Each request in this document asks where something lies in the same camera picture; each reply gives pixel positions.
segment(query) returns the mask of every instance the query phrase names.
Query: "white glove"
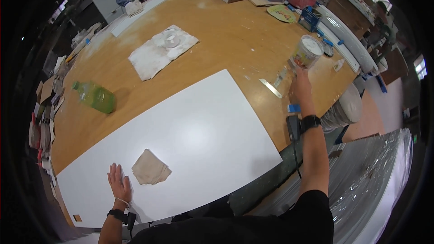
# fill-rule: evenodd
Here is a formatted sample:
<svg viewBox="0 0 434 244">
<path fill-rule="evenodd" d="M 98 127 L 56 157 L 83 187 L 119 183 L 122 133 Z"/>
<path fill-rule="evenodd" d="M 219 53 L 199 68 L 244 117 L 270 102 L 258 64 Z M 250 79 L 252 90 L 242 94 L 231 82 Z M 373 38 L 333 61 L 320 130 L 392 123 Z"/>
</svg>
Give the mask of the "white glove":
<svg viewBox="0 0 434 244">
<path fill-rule="evenodd" d="M 140 1 L 135 0 L 134 2 L 128 2 L 125 5 L 125 10 L 127 11 L 128 16 L 133 16 L 143 10 L 142 4 Z"/>
</svg>

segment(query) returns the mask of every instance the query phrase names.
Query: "black shirt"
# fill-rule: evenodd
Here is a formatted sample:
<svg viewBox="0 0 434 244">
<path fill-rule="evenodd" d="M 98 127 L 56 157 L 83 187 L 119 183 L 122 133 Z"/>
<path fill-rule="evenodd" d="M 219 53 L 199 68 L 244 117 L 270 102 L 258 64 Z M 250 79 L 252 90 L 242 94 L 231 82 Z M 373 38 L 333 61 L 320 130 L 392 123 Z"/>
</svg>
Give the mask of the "black shirt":
<svg viewBox="0 0 434 244">
<path fill-rule="evenodd" d="M 295 206 L 279 217 L 191 218 L 155 225 L 137 233 L 138 243 L 325 243 L 333 242 L 333 217 L 327 196 L 319 190 L 303 193 Z"/>
</svg>

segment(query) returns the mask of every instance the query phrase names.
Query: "green bottle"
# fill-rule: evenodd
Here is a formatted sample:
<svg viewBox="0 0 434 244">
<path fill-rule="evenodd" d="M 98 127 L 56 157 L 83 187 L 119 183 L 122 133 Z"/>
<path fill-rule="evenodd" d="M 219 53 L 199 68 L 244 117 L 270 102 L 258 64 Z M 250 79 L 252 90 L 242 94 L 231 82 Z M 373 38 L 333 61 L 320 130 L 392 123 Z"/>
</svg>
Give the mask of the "green bottle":
<svg viewBox="0 0 434 244">
<path fill-rule="evenodd" d="M 79 92 L 80 101 L 103 113 L 111 113 L 115 108 L 115 95 L 93 81 L 73 83 L 73 89 Z"/>
</svg>

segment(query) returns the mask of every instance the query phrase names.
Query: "hand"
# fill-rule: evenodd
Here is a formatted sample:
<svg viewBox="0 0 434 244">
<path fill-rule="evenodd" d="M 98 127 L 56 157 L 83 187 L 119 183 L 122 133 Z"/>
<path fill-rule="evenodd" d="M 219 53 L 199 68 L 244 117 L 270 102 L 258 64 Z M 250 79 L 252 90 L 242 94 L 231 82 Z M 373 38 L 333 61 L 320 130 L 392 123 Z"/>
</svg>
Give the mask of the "hand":
<svg viewBox="0 0 434 244">
<path fill-rule="evenodd" d="M 128 16 L 141 12 L 142 9 L 142 4 L 138 0 L 128 2 L 127 5 L 125 5 L 125 10 L 127 11 Z"/>
<path fill-rule="evenodd" d="M 300 103 L 305 100 L 312 100 L 312 85 L 307 70 L 296 67 L 296 77 L 294 79 L 294 94 Z"/>
<path fill-rule="evenodd" d="M 110 172 L 107 173 L 108 182 L 113 195 L 129 203 L 131 202 L 130 179 L 128 176 L 122 179 L 121 170 L 121 165 L 116 166 L 116 163 L 113 163 L 110 166 Z"/>
</svg>

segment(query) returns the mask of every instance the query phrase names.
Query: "bracelet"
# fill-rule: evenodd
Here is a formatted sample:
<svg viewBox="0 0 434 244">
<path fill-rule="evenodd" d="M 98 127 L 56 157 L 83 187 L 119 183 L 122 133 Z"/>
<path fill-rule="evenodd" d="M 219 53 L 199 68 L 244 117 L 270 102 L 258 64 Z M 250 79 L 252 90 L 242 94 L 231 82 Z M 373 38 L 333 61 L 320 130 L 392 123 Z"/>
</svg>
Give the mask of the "bracelet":
<svg viewBox="0 0 434 244">
<path fill-rule="evenodd" d="M 115 202 L 116 202 L 116 200 L 118 200 L 118 201 L 121 201 L 121 202 L 125 203 L 125 204 L 127 205 L 127 209 L 128 209 L 128 208 L 130 208 L 130 204 L 129 204 L 129 203 L 127 203 L 126 201 L 124 201 L 124 200 L 122 200 L 122 199 L 120 199 L 120 198 L 117 198 L 117 197 L 115 197 Z"/>
</svg>

